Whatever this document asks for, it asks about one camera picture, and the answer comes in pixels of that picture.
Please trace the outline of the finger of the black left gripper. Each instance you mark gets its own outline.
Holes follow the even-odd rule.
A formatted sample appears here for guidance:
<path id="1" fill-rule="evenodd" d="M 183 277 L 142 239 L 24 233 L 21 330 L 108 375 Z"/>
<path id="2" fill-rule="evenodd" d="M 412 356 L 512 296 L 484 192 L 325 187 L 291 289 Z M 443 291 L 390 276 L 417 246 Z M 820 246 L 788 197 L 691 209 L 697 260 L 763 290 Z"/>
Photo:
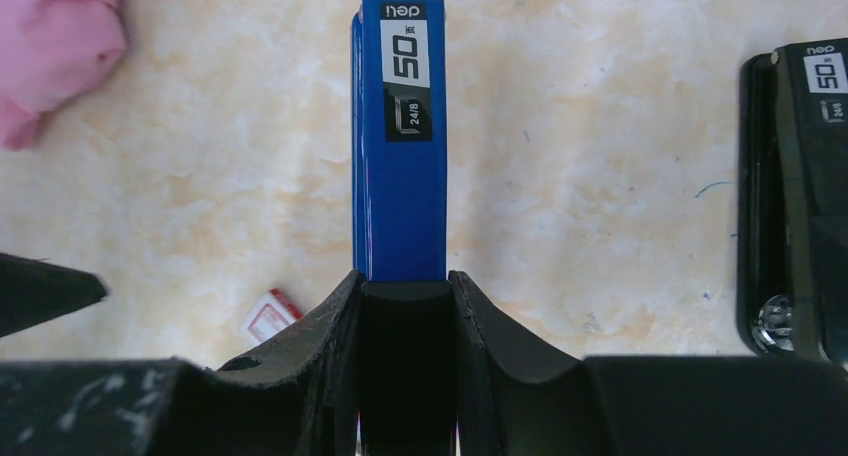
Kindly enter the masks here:
<path id="1" fill-rule="evenodd" d="M 1 255 L 3 337 L 96 304 L 107 295 L 107 287 L 95 274 Z"/>

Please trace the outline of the black stapler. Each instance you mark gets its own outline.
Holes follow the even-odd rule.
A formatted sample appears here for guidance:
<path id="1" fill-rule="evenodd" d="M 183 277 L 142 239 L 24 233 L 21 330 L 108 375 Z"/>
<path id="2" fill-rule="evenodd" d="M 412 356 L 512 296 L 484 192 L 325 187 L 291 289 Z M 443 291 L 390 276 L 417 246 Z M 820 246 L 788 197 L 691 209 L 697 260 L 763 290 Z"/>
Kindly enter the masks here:
<path id="1" fill-rule="evenodd" d="M 847 42 L 739 73 L 736 327 L 761 355 L 847 364 Z"/>

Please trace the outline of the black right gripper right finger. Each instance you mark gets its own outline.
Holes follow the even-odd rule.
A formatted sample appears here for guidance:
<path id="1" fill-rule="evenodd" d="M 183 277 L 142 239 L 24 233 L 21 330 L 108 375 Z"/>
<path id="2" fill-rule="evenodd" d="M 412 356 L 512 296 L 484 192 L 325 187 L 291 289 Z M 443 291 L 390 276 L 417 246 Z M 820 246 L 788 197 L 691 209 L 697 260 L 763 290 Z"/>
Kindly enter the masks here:
<path id="1" fill-rule="evenodd" d="M 843 455 L 847 376 L 746 356 L 575 358 L 498 309 L 464 272 L 457 304 L 465 455 Z"/>

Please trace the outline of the blue stapler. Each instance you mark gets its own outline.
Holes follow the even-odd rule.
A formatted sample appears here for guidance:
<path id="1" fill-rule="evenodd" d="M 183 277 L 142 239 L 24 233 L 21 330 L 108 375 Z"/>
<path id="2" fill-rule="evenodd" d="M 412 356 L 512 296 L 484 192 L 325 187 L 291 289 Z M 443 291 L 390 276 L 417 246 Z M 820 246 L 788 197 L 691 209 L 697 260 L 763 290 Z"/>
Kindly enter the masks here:
<path id="1" fill-rule="evenodd" d="M 362 0 L 352 43 L 363 449 L 451 455 L 445 4 Z"/>

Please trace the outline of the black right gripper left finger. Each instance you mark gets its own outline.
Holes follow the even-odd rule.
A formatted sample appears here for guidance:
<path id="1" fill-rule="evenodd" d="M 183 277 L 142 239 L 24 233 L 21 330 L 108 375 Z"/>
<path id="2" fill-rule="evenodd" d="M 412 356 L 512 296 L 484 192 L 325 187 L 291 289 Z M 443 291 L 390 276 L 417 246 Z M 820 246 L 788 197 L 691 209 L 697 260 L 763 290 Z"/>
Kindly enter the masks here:
<path id="1" fill-rule="evenodd" d="M 219 369 L 189 361 L 1 366 L 5 455 L 352 455 L 352 271 L 302 319 Z"/>

